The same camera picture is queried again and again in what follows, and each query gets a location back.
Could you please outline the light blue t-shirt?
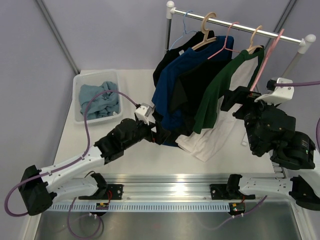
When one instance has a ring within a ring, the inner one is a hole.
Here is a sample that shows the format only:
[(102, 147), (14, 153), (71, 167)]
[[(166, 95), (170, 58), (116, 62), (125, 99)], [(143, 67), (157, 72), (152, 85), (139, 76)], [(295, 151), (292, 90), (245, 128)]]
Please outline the light blue t-shirt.
[[(80, 87), (78, 101), (80, 113), (84, 115), (90, 100), (104, 91), (117, 91), (118, 85), (105, 81), (100, 86), (84, 84)], [(96, 97), (87, 111), (87, 120), (95, 120), (118, 115), (120, 113), (119, 95), (116, 92), (106, 92)]]

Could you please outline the pink plastic hanger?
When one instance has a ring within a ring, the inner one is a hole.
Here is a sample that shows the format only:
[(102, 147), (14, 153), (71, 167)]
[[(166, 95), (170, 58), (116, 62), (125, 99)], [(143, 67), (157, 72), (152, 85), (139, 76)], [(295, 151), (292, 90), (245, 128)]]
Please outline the pink plastic hanger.
[(281, 38), (281, 36), (283, 35), (283, 32), (284, 32), (284, 31), (285, 31), (285, 29), (282, 28), (282, 29), (280, 30), (279, 34), (278, 34), (278, 37), (272, 42), (271, 46), (268, 48), (268, 50), (267, 50), (267, 52), (266, 52), (266, 55), (265, 55), (265, 58), (264, 58), (261, 66), (260, 66), (259, 71), (258, 71), (258, 74), (256, 75), (256, 78), (255, 78), (255, 80), (254, 80), (254, 82), (253, 82), (253, 84), (252, 84), (252, 86), (251, 86), (251, 88), (250, 88), (250, 91), (251, 91), (251, 92), (255, 89), (257, 83), (259, 82), (259, 80), (260, 80), (260, 78), (261, 78), (261, 76), (262, 76), (262, 73), (263, 73), (263, 71), (264, 71), (264, 69), (265, 69), (265, 67), (266, 67), (266, 65), (267, 65), (267, 62), (268, 62), (271, 54), (273, 53), (274, 49), (276, 48), (278, 42), (280, 41), (280, 38)]

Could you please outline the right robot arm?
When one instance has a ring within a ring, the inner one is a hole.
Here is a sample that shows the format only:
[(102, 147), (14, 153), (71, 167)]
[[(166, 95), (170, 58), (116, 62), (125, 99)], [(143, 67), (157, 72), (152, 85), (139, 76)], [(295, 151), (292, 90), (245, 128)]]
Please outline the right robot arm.
[(307, 134), (296, 131), (295, 117), (260, 97), (260, 93), (239, 86), (225, 91), (220, 109), (227, 112), (239, 104), (240, 108), (232, 115), (244, 122), (251, 153), (262, 157), (271, 152), (273, 163), (298, 171), (298, 175), (289, 179), (258, 179), (231, 174), (226, 184), (227, 195), (230, 199), (283, 196), (293, 199), (304, 209), (319, 211), (320, 194), (316, 190), (320, 187), (320, 180), (310, 175), (316, 173), (314, 142)]

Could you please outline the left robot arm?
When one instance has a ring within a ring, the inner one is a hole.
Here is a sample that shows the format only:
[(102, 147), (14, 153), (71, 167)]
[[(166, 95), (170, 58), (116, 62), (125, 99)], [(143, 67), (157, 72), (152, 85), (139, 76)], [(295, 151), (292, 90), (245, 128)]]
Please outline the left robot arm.
[(147, 124), (142, 120), (125, 118), (83, 154), (41, 169), (29, 166), (24, 170), (18, 187), (27, 215), (43, 213), (62, 200), (77, 197), (103, 199), (107, 195), (108, 184), (101, 174), (94, 173), (88, 180), (76, 180), (74, 177), (117, 160), (126, 149), (142, 140), (161, 145), (170, 134), (159, 122)]

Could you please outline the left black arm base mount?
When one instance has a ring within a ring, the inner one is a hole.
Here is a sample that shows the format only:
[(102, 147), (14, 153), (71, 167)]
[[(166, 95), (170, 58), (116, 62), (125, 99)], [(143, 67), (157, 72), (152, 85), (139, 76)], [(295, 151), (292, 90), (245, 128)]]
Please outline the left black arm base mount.
[(123, 199), (123, 191), (124, 191), (124, 185), (123, 184), (108, 184), (107, 191), (104, 195), (93, 198), (94, 200), (110, 200), (111, 201), (119, 201)]

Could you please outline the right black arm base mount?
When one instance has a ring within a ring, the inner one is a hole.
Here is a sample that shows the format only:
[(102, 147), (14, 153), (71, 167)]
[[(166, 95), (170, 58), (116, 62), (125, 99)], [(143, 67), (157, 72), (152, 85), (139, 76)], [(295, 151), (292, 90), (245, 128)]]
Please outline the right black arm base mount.
[(227, 191), (227, 185), (223, 183), (214, 183), (210, 186), (212, 200), (242, 200), (240, 195), (230, 194)]

